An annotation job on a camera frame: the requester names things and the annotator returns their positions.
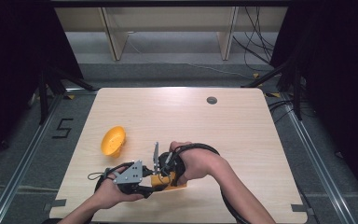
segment orange bowl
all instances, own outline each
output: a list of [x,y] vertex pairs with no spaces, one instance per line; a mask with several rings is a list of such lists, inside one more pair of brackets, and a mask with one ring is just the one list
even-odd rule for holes
[[109,130],[101,142],[101,150],[104,155],[118,158],[120,149],[126,140],[126,132],[121,126],[116,126]]

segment electrical cord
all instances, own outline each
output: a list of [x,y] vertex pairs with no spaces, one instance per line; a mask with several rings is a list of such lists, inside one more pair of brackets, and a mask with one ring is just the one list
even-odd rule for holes
[[264,58],[262,58],[260,55],[258,55],[257,53],[255,53],[254,51],[246,48],[240,41],[237,40],[237,38],[235,36],[232,36],[232,38],[245,50],[249,51],[251,54],[253,54],[256,58],[260,59],[261,61],[263,61],[264,63],[269,63],[269,61],[265,60]]
[[[248,18],[249,18],[249,20],[251,21],[251,24],[252,24],[252,26],[253,26],[253,31],[252,31],[252,34],[251,34],[250,37],[245,33],[246,37],[248,38],[248,44],[247,44],[246,47],[248,47],[250,43],[255,44],[256,46],[258,46],[258,47],[260,47],[260,48],[262,48],[262,49],[264,50],[264,53],[266,54],[267,59],[270,60],[270,58],[271,58],[272,55],[270,54],[269,51],[272,50],[272,49],[268,48],[265,43],[269,44],[271,47],[274,47],[274,46],[273,46],[272,44],[270,44],[270,43],[261,35],[261,27],[260,27],[260,19],[259,19],[260,7],[256,7],[256,21],[255,21],[255,22],[254,22],[254,20],[252,19],[252,17],[250,16],[250,13],[249,13],[247,7],[245,7],[245,10],[246,10],[247,16],[248,16]],[[260,41],[261,41],[262,46],[257,45],[257,44],[252,40],[252,38],[253,38],[253,36],[254,36],[255,33],[258,35],[258,37],[259,37],[259,39],[260,39]]]
[[[135,46],[133,46],[133,44],[130,42],[130,40],[127,40],[127,43],[129,43],[130,46],[131,46],[133,49],[135,49],[139,54],[143,54],[140,50],[138,50]],[[148,63],[167,63],[167,62],[152,62],[152,61],[148,61],[148,60],[146,60],[146,59],[143,59],[143,60],[144,60],[145,62],[148,62]],[[241,74],[241,73],[234,73],[234,72],[222,71],[222,70],[215,69],[215,68],[212,68],[212,67],[200,66],[200,65],[193,64],[193,63],[183,63],[183,64],[186,64],[186,65],[189,65],[189,66],[192,66],[192,67],[202,68],[202,69],[209,69],[209,70],[213,70],[213,71],[215,71],[215,72],[219,72],[219,73],[223,73],[223,74],[237,75],[237,76],[245,77],[245,78],[248,78],[248,79],[254,79],[253,77],[249,77],[249,76],[243,75],[243,74]]]
[[278,123],[278,121],[280,121],[281,119],[283,119],[284,116],[286,116],[287,114],[289,114],[290,112],[292,112],[293,109],[290,109],[289,111],[287,111],[286,113],[284,113],[280,118],[278,118],[277,120],[274,121],[274,124]]

